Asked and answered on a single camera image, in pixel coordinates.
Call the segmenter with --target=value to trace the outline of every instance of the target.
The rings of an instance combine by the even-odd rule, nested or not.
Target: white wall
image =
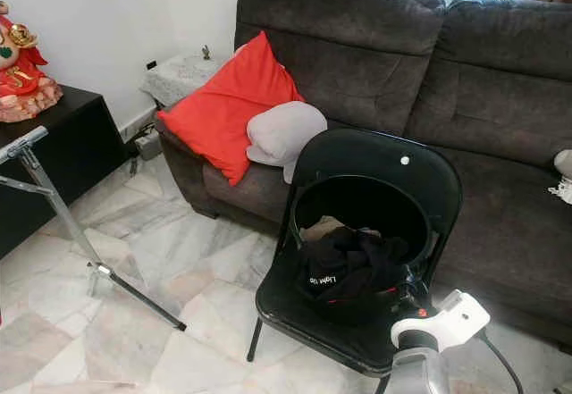
[[[105,97],[121,129],[153,106],[139,91],[145,64],[177,52],[165,0],[4,0],[38,34],[57,81]]]
[[[101,93],[119,129],[154,104],[139,90],[145,64],[179,53],[232,53],[237,0],[4,0],[38,34],[57,81]]]
[[[200,54],[207,44],[214,56],[229,57],[237,0],[167,0],[177,47]]]

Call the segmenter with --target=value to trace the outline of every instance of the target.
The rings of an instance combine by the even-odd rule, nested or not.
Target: white tablecloth
[[[140,88],[161,104],[173,105],[202,87],[223,65],[220,59],[178,54],[147,71]]]

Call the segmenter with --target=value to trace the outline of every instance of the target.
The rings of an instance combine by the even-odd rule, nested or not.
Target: black cable
[[[520,383],[520,380],[518,379],[517,374],[515,373],[514,369],[512,368],[512,366],[509,364],[509,362],[507,361],[507,359],[504,357],[504,355],[497,349],[497,347],[495,347],[492,342],[489,340],[489,337],[486,335],[486,331],[485,328],[483,328],[482,330],[480,330],[477,334],[476,337],[479,338],[480,340],[482,340],[484,342],[484,344],[489,347],[489,349],[493,352],[493,354],[495,356],[497,356],[497,358],[499,358],[499,361],[502,363],[502,365],[504,365],[504,367],[507,369],[507,372],[509,372],[510,377],[512,378],[512,380],[514,381],[515,385],[517,386],[517,391],[518,394],[524,394],[524,391],[522,389],[522,383]]]

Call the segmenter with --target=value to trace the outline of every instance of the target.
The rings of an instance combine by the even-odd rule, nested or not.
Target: tripod stand
[[[29,175],[36,182],[36,184],[29,184],[27,182],[13,180],[10,178],[0,176],[0,185],[5,185],[13,189],[27,191],[29,193],[38,193],[46,197],[47,201],[54,208],[55,212],[60,217],[62,217],[63,223],[70,232],[71,237],[88,254],[87,255],[87,259],[89,260],[88,266],[91,267],[93,270],[90,279],[90,291],[93,291],[93,288],[95,288],[98,276],[106,277],[114,284],[125,289],[133,297],[137,298],[138,300],[140,300],[141,302],[152,308],[155,312],[160,314],[165,320],[173,324],[173,326],[176,329],[185,331],[185,329],[187,328],[187,325],[185,323],[182,323],[173,315],[169,314],[153,300],[145,296],[143,293],[141,293],[140,291],[135,289],[132,285],[130,285],[127,281],[123,280],[120,276],[118,276],[110,266],[102,262],[102,259],[99,257],[96,250],[89,243],[88,238],[84,234],[83,230],[74,220],[67,205],[64,203],[62,197],[57,192],[57,189],[55,188],[54,184],[47,176],[46,171],[44,171],[44,168],[40,164],[39,160],[32,152],[32,146],[34,145],[34,143],[42,139],[45,135],[47,135],[47,129],[43,126],[39,126],[34,130],[32,130],[31,132],[24,135],[23,137],[20,137],[14,140],[12,143],[8,144],[7,146],[0,148],[0,164],[10,159],[16,159],[16,158],[20,159],[21,163],[24,165],[24,168],[26,168],[26,171],[28,171]]]

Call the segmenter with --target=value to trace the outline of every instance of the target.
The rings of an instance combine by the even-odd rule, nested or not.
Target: sofa backrest
[[[572,148],[572,5],[453,2],[405,135],[551,166]]]
[[[443,0],[239,0],[235,48],[264,29],[326,117],[400,135],[444,10]]]

